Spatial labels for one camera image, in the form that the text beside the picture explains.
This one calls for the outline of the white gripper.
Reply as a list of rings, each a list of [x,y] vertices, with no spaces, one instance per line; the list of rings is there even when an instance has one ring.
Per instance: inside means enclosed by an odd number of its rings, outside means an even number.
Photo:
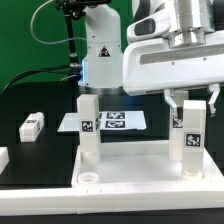
[[[162,39],[130,44],[124,52],[123,88],[129,95],[164,91],[164,99],[178,117],[174,90],[207,87],[208,115],[216,114],[215,103],[224,84],[224,38],[208,37],[204,45],[170,49]]]

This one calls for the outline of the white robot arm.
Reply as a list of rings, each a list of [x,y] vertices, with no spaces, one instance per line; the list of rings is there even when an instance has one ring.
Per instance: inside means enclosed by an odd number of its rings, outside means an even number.
[[[87,55],[82,90],[130,95],[163,93],[174,112],[176,90],[207,87],[210,111],[224,85],[224,28],[215,19],[220,0],[132,0],[128,46],[120,48],[119,14],[103,3],[85,9]]]

